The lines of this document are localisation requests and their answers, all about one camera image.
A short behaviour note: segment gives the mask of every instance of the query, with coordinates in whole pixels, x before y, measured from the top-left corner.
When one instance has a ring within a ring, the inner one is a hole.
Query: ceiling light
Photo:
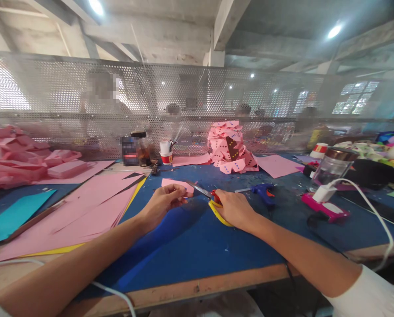
[[[98,15],[103,15],[104,10],[103,7],[101,6],[101,3],[99,0],[89,0],[91,8],[94,10],[95,13]]]
[[[342,27],[340,25],[335,26],[333,29],[330,30],[328,38],[333,38],[341,31]]]

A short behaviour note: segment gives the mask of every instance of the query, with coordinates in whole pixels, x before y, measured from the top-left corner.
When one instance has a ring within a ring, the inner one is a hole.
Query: glue gun
[[[259,184],[259,185],[251,186],[250,188],[235,190],[235,192],[246,192],[251,190],[251,192],[261,197],[261,199],[263,200],[264,204],[267,207],[273,207],[274,205],[276,205],[276,203],[272,199],[274,195],[271,192],[269,192],[269,189],[272,189],[274,186],[275,185],[273,184]]]

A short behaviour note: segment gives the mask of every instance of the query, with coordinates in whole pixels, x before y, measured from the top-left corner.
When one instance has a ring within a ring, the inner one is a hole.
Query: yellow paper sheet
[[[147,178],[144,178],[141,182],[138,183],[138,186],[136,187],[136,190],[135,190],[134,194],[132,195],[131,200],[129,201],[128,205],[126,206],[125,212],[128,210],[128,208],[131,205],[132,201],[134,200],[135,196],[138,194],[138,191],[144,185],[144,182],[145,182],[146,179]],[[75,244],[75,245],[70,246],[70,247],[63,247],[63,248],[59,248],[59,249],[54,249],[54,250],[49,250],[49,251],[44,251],[44,252],[37,252],[37,253],[28,254],[28,255],[23,255],[20,258],[26,258],[26,257],[31,257],[31,256],[37,256],[37,255],[49,255],[49,254],[67,253],[67,252],[71,252],[72,250],[75,250],[76,248],[80,247],[83,244],[84,243],[80,243],[80,244]]]

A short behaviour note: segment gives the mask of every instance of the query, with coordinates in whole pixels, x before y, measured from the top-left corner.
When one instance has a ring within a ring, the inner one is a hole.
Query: scissors
[[[223,219],[223,217],[220,215],[220,213],[217,211],[217,208],[223,208],[222,203],[220,202],[219,196],[216,195],[215,190],[212,190],[211,192],[202,189],[201,187],[195,185],[194,183],[187,181],[187,183],[189,185],[191,185],[193,188],[195,188],[196,190],[198,190],[199,192],[203,193],[203,195],[205,195],[206,197],[208,197],[210,199],[209,201],[209,206],[211,208],[211,210],[214,212],[214,215],[216,216],[217,219],[219,219],[219,221],[224,224],[225,226],[228,227],[233,227],[233,225],[231,225],[229,222],[227,222],[225,219]]]

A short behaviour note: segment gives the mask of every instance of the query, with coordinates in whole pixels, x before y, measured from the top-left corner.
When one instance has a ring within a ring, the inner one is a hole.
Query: wooden table edge
[[[383,244],[348,251],[345,252],[345,255],[355,262],[363,263],[382,258],[386,248],[387,244]],[[391,256],[394,256],[394,248],[391,252]],[[294,276],[300,275],[293,266],[289,265],[289,267]],[[210,276],[198,280],[190,280],[132,291],[127,293],[127,296],[131,299],[136,310],[142,310],[165,305],[171,302],[248,288],[284,278],[288,278],[285,265],[277,264],[258,269],[249,269],[229,274]],[[72,302],[62,312],[61,316],[102,317],[116,313],[125,313],[128,311],[129,309],[125,301],[118,296],[112,295],[102,298],[87,299],[80,302]]]

